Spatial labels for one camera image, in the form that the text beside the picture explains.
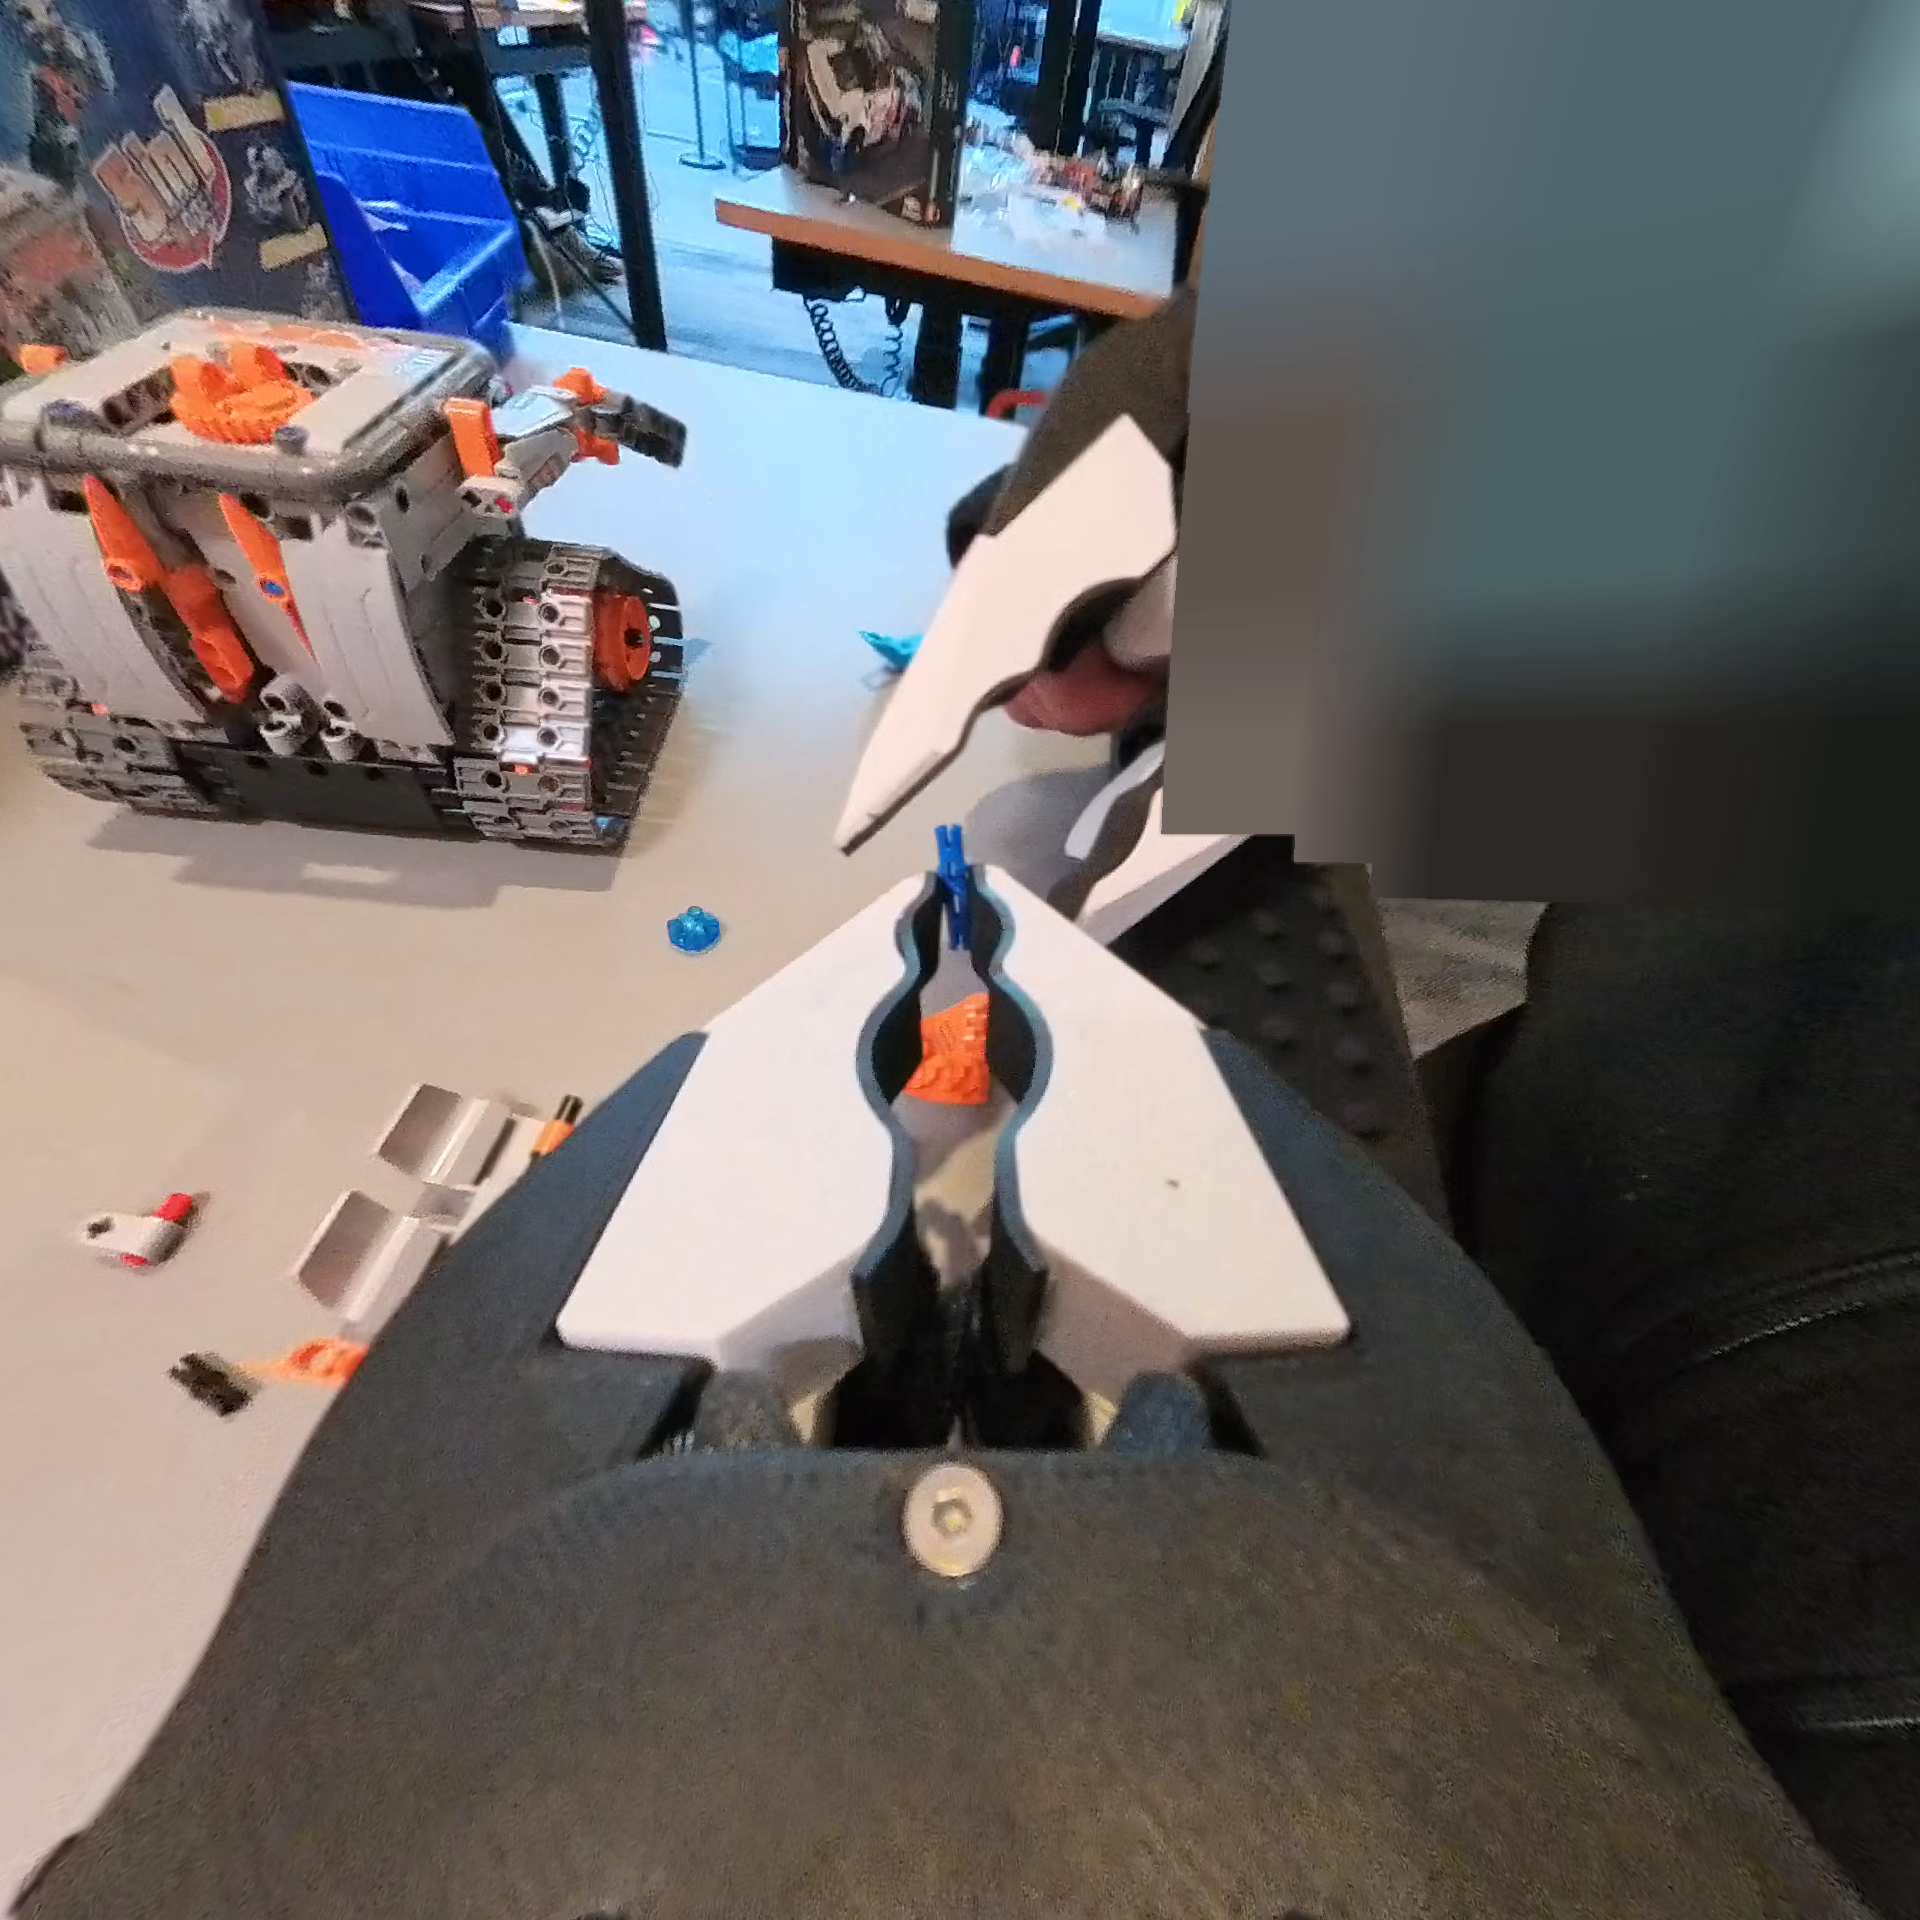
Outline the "blue plastic storage bin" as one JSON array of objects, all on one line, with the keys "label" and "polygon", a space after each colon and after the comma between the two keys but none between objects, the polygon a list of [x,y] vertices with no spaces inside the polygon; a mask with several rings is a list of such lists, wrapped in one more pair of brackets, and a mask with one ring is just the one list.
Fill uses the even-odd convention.
[{"label": "blue plastic storage bin", "polygon": [[356,316],[505,349],[523,231],[463,106],[288,83]]}]

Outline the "brown wooden table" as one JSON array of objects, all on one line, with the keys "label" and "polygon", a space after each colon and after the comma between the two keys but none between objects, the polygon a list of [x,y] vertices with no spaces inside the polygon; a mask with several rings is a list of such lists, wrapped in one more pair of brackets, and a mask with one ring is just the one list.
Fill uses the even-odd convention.
[{"label": "brown wooden table", "polygon": [[1149,194],[1132,223],[1088,231],[1036,212],[958,212],[953,227],[916,227],[838,196],[792,171],[767,171],[717,194],[717,219],[771,242],[775,287],[808,302],[876,294],[957,315],[1072,315],[1137,322],[1177,284],[1178,200]]}]

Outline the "grey orange tracked brick robot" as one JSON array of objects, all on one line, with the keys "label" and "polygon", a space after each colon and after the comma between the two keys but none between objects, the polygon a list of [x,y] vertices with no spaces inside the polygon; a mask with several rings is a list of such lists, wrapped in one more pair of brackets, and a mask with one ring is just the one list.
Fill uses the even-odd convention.
[{"label": "grey orange tracked brick robot", "polygon": [[686,426],[463,337],[189,308],[4,385],[21,731],[170,818],[624,847],[682,695],[673,583],[540,540],[576,466]]}]

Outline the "black metal pole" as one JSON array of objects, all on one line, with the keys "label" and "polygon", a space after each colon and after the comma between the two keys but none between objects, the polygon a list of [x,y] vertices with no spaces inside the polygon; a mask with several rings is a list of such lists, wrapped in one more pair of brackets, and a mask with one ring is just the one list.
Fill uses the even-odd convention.
[{"label": "black metal pole", "polygon": [[592,86],[603,111],[605,165],[613,177],[620,261],[628,294],[628,327],[640,349],[668,349],[660,304],[660,258],[649,200],[645,135],[637,119],[635,63],[624,3],[584,3]]}]

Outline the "black product box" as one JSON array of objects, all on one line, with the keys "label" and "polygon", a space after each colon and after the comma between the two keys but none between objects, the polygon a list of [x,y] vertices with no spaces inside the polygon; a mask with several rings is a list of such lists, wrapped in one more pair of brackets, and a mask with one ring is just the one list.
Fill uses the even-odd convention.
[{"label": "black product box", "polygon": [[957,223],[974,3],[788,3],[785,165],[909,227]]}]

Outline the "person's right hand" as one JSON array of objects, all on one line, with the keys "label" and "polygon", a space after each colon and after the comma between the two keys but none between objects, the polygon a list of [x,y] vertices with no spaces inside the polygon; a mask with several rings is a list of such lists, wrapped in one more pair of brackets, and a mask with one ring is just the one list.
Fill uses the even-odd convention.
[{"label": "person's right hand", "polygon": [[1167,658],[1117,659],[1104,640],[1091,638],[1068,659],[1025,683],[1004,711],[1020,728],[1072,738],[1126,731],[1167,699],[1167,666]]}]

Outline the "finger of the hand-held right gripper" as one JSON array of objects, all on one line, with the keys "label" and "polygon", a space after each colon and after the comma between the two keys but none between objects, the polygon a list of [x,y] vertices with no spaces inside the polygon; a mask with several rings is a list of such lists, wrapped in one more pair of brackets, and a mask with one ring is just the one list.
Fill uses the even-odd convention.
[{"label": "finger of the hand-held right gripper", "polygon": [[1068,625],[1126,605],[1177,559],[1173,466],[1115,419],[996,535],[973,540],[878,711],[831,845],[852,855],[964,752],[982,711],[1041,677]]},{"label": "finger of the hand-held right gripper", "polygon": [[1132,855],[1162,778],[1167,744],[1146,743],[1132,755],[1117,755],[1104,786],[1082,806],[1063,842],[1060,912],[1067,920],[1080,920],[1095,887]]}]

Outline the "small grey connector red pin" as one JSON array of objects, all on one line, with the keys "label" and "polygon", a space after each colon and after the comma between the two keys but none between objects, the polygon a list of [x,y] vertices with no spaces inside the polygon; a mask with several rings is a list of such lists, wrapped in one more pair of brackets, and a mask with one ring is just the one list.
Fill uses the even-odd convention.
[{"label": "small grey connector red pin", "polygon": [[76,1240],[77,1240],[77,1248],[85,1248],[87,1254],[94,1254],[107,1264],[145,1268],[145,1267],[170,1264],[177,1254],[177,1248],[185,1242],[185,1237],[190,1232],[190,1226],[197,1225],[197,1216],[200,1216],[200,1194],[172,1193],[151,1212],[87,1215],[77,1225]]}]

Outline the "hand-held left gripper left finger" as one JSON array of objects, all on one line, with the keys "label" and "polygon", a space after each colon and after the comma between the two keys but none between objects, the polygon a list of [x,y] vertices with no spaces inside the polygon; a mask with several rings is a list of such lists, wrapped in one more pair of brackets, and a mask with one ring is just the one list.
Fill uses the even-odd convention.
[{"label": "hand-held left gripper left finger", "polygon": [[939,1280],[896,1102],[922,1064],[939,881],[906,876],[734,1002],[554,1325],[576,1353],[838,1398],[842,1439],[939,1445]]}]

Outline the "orange curved brick piece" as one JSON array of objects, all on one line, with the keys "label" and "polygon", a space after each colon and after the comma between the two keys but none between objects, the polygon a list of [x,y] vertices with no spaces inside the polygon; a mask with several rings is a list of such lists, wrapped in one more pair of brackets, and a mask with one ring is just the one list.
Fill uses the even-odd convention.
[{"label": "orange curved brick piece", "polygon": [[920,1021],[920,1064],[905,1095],[935,1106],[984,1106],[995,1097],[987,1061],[990,998],[984,990],[953,1002]]}]

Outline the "dark blue toy box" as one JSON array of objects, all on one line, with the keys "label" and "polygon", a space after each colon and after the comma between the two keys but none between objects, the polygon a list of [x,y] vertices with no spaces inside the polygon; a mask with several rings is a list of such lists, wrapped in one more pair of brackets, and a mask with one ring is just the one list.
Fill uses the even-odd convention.
[{"label": "dark blue toy box", "polygon": [[356,316],[266,3],[4,3],[4,373],[183,308]]}]

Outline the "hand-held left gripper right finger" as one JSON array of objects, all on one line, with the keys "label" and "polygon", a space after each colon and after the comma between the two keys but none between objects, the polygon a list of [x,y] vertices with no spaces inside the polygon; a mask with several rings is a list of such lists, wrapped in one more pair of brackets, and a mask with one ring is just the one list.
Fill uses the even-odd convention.
[{"label": "hand-held left gripper right finger", "polygon": [[1213,1033],[1004,870],[973,870],[995,1144],[969,1418],[1082,1445],[1144,1375],[1327,1353],[1336,1298]]}]

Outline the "grey orange brick wheel assembly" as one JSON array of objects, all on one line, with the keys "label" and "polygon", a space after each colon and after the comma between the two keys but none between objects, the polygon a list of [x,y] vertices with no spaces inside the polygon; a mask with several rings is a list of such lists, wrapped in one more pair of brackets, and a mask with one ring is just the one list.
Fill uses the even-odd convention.
[{"label": "grey orange brick wheel assembly", "polygon": [[376,1186],[335,1200],[291,1272],[335,1330],[245,1361],[244,1375],[344,1387],[429,1272],[584,1115],[579,1095],[539,1109],[429,1080],[408,1091],[374,1144]]}]

